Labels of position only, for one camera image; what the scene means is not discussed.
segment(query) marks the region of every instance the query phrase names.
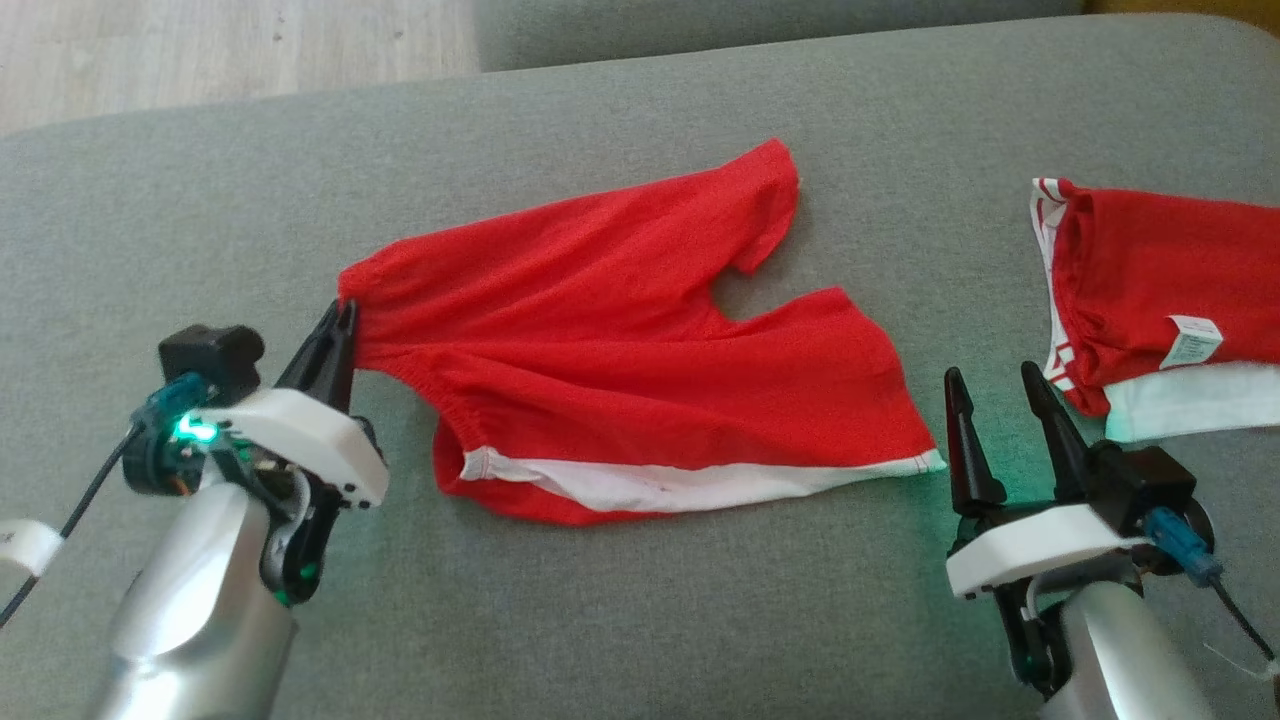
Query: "white tag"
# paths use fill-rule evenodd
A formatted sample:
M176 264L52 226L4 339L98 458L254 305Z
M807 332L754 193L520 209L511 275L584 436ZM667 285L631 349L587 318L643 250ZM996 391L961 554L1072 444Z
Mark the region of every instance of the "white tag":
M1169 319L1178 325L1178 340L1160 364L1161 370L1203 363L1213 356L1217 346L1222 345L1222 333L1213 320L1188 315L1170 315Z
M17 562L37 578L45 574L61 546L63 536L44 523L0 521L0 560Z

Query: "wooden floor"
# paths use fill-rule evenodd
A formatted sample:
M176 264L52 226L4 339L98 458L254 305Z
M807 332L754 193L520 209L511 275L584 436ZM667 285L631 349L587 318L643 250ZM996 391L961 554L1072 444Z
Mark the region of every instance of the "wooden floor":
M0 135L476 68L471 0L0 0Z

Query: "green led light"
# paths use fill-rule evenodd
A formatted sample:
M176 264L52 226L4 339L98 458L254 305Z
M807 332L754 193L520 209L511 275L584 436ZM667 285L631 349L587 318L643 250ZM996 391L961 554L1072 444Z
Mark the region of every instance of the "green led light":
M191 421L191 415L183 415L178 420L178 427L173 430L173 437L193 439L196 442L214 442L218 437L218 428L214 425L201 425Z

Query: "white fabric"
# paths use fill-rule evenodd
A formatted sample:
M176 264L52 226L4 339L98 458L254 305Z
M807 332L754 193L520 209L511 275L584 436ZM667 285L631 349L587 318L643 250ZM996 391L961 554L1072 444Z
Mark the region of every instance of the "white fabric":
M0 521L0 560L8 560L41 577L63 547L58 530L36 520Z
M733 462L699 470L666 465L617 465L577 460L507 457L494 447L466 454L463 480L532 483L604 512L687 512L803 497L837 486L943 470L937 450L860 468L794 468Z
M1103 388L1108 438L1138 442L1187 433L1280 425L1280 366L1187 365Z
M1044 261L1050 301L1050 356L1044 378L1061 391L1075 386L1075 359L1053 299L1053 243L1066 213L1056 178L1032 181L1032 227ZM1106 437L1140 442L1162 437L1280 424L1280 368L1258 363L1184 365L1102 388L1111 404Z

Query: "clothing label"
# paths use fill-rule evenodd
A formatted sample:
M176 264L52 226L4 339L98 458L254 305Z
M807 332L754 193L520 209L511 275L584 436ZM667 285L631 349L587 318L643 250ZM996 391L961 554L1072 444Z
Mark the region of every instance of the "clothing label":
M1213 320L1189 315L1170 315L1169 319L1178 325L1178 338L1174 340L1169 355L1160 364L1161 370L1203 363L1213 356L1217 346L1222 345L1222 333L1219 332Z

